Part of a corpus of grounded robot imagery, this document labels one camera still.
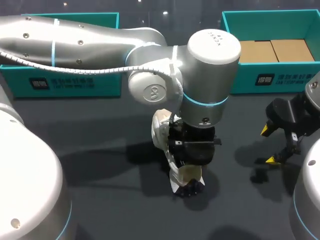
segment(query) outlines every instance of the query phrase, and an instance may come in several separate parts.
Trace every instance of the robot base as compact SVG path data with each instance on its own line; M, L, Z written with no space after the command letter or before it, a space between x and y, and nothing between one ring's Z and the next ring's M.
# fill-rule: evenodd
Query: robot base
M319 154L320 140L306 156L292 196L289 220L296 240L320 239Z

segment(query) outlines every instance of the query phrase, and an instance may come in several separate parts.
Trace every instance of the cardboard box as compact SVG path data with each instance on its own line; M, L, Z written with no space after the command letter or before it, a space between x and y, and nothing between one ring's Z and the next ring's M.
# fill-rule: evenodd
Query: cardboard box
M240 63L277 63L270 41L241 41Z
M26 14L118 28L119 13ZM120 97L121 74L79 75L32 67L1 65L0 72L15 98Z
M231 93L297 93L320 71L318 10L224 11L221 28L241 43Z

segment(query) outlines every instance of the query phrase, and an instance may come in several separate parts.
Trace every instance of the blue led ring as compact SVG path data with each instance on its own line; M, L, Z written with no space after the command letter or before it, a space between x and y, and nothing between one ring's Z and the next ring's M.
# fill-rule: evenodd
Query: blue led ring
M200 105L200 106L205 106L205 107L215 107L215 106L218 106L218 105L221 105L223 104L225 101L227 101L228 99L228 96L222 100L222 101L218 101L218 102L215 102L215 103L203 103L203 102L199 102L199 101L196 101L196 100L193 100L192 98L188 97L185 93L183 93L183 96L188 99L190 102L194 103L194 104L197 104L197 105Z

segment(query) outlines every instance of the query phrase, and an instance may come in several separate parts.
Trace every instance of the dark background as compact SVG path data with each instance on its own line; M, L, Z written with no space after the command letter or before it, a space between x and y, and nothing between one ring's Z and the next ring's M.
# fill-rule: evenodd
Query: dark background
M218 28L227 10L317 9L318 0L0 0L1 15L120 12L120 28L152 27L169 45ZM4 80L0 83L6 87ZM25 125L58 155L73 198L77 240L291 240L288 210L304 156L256 166L285 145L283 132L260 136L265 107L289 94L234 95L216 134L222 146L203 174L205 192L175 198L151 143L155 108L136 103L125 79L118 99L15 100Z

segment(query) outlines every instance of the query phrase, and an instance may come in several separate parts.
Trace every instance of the brown cardboard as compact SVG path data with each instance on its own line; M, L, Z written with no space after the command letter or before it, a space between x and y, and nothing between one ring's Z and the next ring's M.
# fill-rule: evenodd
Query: brown cardboard
M276 63L275 51L270 41L240 41L240 63Z
M271 40L279 62L314 62L304 39Z

